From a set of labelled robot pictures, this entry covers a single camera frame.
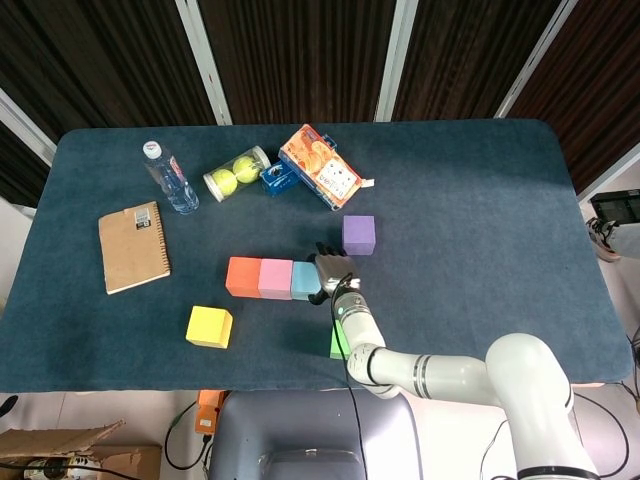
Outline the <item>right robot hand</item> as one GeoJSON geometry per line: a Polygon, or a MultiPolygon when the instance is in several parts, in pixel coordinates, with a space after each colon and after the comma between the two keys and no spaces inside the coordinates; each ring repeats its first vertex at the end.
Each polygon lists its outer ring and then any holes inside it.
{"type": "Polygon", "coordinates": [[[311,254],[307,261],[315,268],[319,280],[319,290],[309,294],[312,305],[321,305],[329,299],[338,287],[361,288],[361,279],[354,261],[342,250],[333,248],[322,242],[316,243],[317,252],[311,254]]]}

